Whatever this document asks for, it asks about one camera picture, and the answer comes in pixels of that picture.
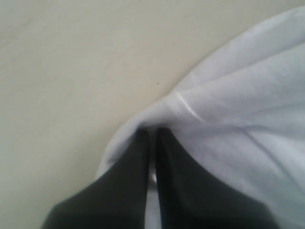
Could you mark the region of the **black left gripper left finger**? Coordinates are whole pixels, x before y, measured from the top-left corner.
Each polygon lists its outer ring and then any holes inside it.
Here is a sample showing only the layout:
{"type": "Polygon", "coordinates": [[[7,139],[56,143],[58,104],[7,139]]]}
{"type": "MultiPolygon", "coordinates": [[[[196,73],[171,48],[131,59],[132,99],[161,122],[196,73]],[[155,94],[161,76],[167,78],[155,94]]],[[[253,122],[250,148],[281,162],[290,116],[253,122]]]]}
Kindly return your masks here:
{"type": "Polygon", "coordinates": [[[135,133],[119,160],[99,179],[56,205],[44,229],[143,229],[149,134],[135,133]]]}

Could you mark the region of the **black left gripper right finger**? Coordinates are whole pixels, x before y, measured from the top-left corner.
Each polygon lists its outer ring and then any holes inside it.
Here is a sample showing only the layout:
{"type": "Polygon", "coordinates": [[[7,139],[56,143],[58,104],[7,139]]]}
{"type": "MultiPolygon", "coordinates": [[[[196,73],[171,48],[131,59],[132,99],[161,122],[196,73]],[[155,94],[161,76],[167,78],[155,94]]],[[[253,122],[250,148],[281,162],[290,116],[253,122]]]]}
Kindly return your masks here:
{"type": "Polygon", "coordinates": [[[169,129],[159,129],[156,176],[163,229],[277,229],[261,202],[202,168],[169,129]]]}

